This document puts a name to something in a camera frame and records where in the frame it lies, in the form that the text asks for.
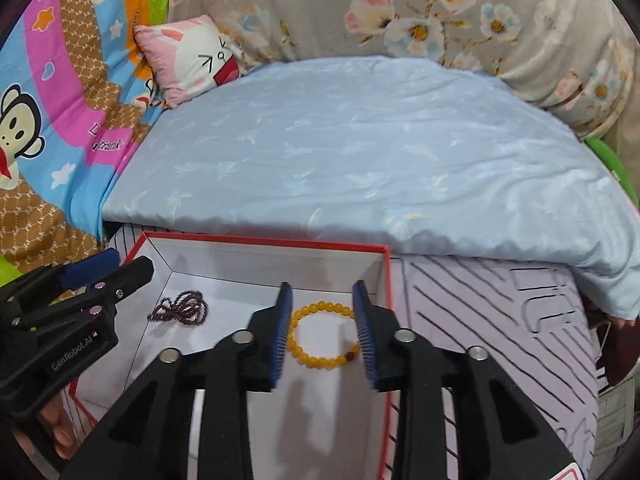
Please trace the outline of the person's left hand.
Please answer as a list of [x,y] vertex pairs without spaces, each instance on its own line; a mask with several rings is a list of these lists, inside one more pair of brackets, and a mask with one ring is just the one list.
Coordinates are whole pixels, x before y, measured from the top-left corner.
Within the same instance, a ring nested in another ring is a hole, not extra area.
[[52,430],[56,452],[64,460],[70,460],[78,449],[78,441],[70,416],[65,411],[62,394],[54,396],[40,415]]

